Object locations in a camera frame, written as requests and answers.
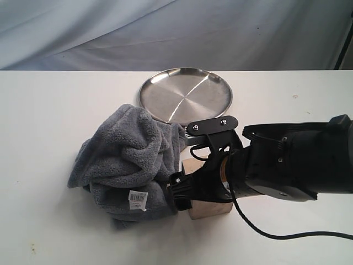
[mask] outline white tabletop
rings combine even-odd
[[[274,241],[233,211],[190,220],[186,212],[116,231],[88,193],[66,183],[81,143],[120,105],[136,104],[152,72],[0,72],[0,264],[352,264],[353,242]],[[219,72],[233,89],[227,114],[257,123],[353,118],[353,71]],[[190,157],[187,151],[182,158]],[[273,234],[353,234],[353,196],[294,203],[240,199]]]

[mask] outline metal plate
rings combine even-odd
[[[221,116],[232,90],[220,76],[194,68],[176,68],[152,76],[140,89],[140,105],[155,119],[188,125]]]

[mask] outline white backdrop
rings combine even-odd
[[[5,69],[323,70],[336,62],[353,2],[12,0],[0,7]]]

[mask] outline gray towel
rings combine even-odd
[[[152,119],[142,108],[121,106],[83,143],[68,187],[89,190],[118,227],[177,211],[167,192],[185,148],[183,128]],[[130,210],[129,191],[148,192],[146,211]]]

